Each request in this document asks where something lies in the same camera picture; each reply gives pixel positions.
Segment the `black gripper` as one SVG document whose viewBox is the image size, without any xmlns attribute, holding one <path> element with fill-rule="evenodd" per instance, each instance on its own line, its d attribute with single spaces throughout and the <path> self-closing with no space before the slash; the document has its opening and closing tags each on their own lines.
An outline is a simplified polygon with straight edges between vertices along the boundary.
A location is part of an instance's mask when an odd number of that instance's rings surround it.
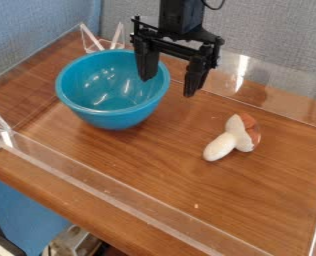
<svg viewBox="0 0 316 256">
<path fill-rule="evenodd" d="M 219 66 L 224 38 L 201 25 L 180 33 L 161 28 L 153 17 L 136 15 L 132 22 L 130 41 L 141 79 L 148 81 L 157 75 L 161 53 L 188 60 L 184 96 L 192 97 L 204 86 L 209 70 Z"/>
</svg>

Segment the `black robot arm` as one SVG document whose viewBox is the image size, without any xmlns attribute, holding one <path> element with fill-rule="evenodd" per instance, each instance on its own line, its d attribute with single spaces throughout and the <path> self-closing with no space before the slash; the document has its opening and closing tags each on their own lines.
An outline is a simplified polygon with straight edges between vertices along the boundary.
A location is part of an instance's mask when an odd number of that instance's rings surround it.
<svg viewBox="0 0 316 256">
<path fill-rule="evenodd" d="M 160 17 L 136 15 L 130 42 L 134 47 L 140 77 L 152 79 L 158 72 L 160 54 L 189 61 L 185 74 L 184 96 L 192 97 L 204 87 L 209 71 L 216 69 L 225 40 L 204 26 L 205 0 L 161 0 Z"/>
</svg>

